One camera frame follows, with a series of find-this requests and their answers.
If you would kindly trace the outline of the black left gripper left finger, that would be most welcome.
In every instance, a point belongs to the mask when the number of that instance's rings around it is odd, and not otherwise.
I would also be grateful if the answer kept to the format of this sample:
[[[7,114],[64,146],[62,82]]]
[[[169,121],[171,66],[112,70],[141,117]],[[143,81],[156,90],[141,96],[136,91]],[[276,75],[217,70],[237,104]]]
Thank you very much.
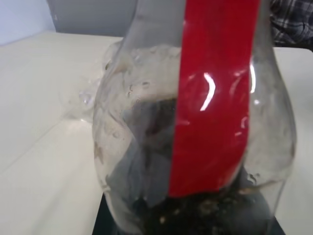
[[[105,196],[102,195],[93,235],[118,235],[117,226],[108,208]]]

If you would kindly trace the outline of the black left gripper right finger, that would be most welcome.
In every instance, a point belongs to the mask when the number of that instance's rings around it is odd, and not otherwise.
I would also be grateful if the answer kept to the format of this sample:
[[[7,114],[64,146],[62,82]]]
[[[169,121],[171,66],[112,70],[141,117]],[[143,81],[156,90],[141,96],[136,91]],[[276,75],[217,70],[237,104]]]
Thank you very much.
[[[276,217],[272,222],[272,235],[286,235]]]

